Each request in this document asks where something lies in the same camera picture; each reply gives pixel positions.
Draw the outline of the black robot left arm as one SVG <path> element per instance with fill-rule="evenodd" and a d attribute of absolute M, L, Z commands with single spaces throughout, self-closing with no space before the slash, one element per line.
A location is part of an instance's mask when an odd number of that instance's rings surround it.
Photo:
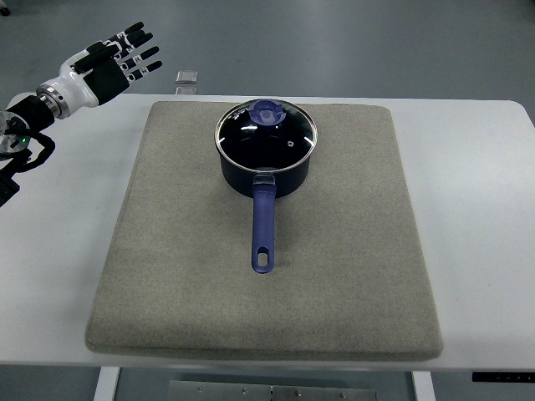
<path fill-rule="evenodd" d="M 43 131 L 51 126 L 58 107 L 46 95 L 29 95 L 1 112 L 1 206 L 20 191 L 13 177 L 43 165 L 55 142 Z"/>

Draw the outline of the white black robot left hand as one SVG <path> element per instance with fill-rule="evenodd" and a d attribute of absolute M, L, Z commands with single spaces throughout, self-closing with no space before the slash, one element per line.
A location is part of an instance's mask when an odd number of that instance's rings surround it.
<path fill-rule="evenodd" d="M 64 61 L 59 76 L 41 84 L 36 94 L 56 119 L 66 119 L 83 107 L 106 104 L 162 66 L 155 59 L 158 47 L 136 52 L 152 38 L 153 34 L 138 22 L 111 38 L 92 43 Z"/>

